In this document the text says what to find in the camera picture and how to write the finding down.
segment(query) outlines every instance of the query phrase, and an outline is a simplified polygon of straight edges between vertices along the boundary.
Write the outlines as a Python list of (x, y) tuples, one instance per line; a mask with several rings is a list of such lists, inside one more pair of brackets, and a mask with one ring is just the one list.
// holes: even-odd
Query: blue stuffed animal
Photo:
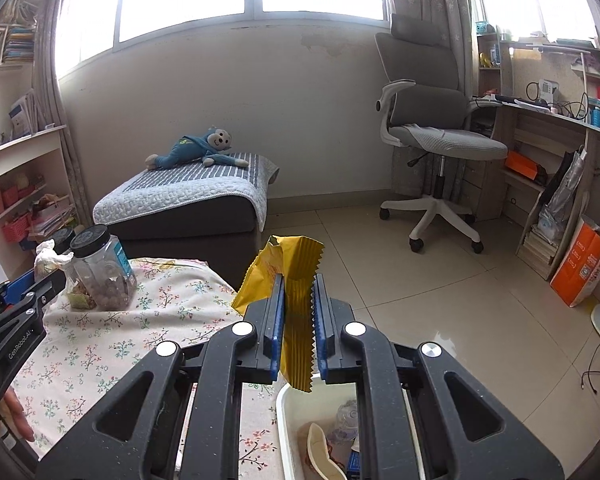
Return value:
[(201, 158), (202, 163), (207, 167), (217, 162), (226, 166), (246, 168), (249, 162), (243, 158), (218, 153), (230, 147), (231, 135), (225, 130), (212, 126), (204, 136), (184, 136), (173, 145), (169, 155), (150, 155), (144, 163), (148, 170), (168, 170), (176, 164), (185, 164)]

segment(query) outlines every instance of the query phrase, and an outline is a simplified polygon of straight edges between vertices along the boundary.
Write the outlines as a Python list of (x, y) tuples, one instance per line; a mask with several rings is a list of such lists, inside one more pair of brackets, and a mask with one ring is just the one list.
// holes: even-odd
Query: orange paper bag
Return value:
[(551, 286), (567, 305), (576, 306), (590, 296), (599, 280), (600, 227), (583, 216)]

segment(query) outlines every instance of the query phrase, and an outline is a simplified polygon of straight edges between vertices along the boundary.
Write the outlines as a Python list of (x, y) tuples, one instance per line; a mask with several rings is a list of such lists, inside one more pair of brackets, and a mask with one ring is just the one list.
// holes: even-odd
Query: blue bottle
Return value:
[(600, 128), (600, 108), (597, 106), (591, 111), (591, 124)]

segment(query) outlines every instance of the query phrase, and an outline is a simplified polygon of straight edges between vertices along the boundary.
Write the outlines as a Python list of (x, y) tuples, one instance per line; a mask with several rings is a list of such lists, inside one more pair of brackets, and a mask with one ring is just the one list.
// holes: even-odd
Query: gray mesh chair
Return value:
[(376, 45), (391, 81), (376, 103), (376, 109), (382, 112), (382, 141), (442, 156), (433, 195), (387, 200), (380, 206), (380, 218), (387, 220), (390, 209), (426, 211), (409, 234), (411, 250), (418, 252), (424, 246), (420, 234), (439, 214), (471, 238), (476, 253), (482, 252), (480, 235), (468, 224), (475, 220), (471, 210), (442, 199), (445, 157), (494, 160), (506, 158), (507, 147), (497, 140), (460, 129), (471, 112), (470, 101), (459, 91), (456, 60), (451, 50), (443, 46), (442, 36), (433, 23), (393, 14), (391, 34), (376, 34)]

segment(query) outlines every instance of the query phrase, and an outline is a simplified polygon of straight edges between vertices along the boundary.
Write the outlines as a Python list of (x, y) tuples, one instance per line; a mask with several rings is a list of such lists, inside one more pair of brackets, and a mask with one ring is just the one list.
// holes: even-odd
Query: chair base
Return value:
[(409, 234), (410, 243), (412, 240), (419, 240), (420, 235), (424, 232), (424, 229), (426, 229), (435, 216), (439, 214), (462, 234), (471, 238), (472, 247), (476, 253), (482, 251), (482, 243), (480, 242), (480, 235), (478, 232), (469, 227), (466, 222), (459, 217), (459, 215), (472, 214), (471, 209), (467, 206), (448, 202), (447, 200), (443, 200), (441, 198), (433, 198), (430, 195), (423, 195), (422, 198), (415, 198), (413, 200), (386, 200), (385, 202), (382, 202), (380, 207), (381, 218), (384, 218), (382, 214), (383, 209), (397, 209), (400, 211), (425, 211), (416, 227), (414, 227)]

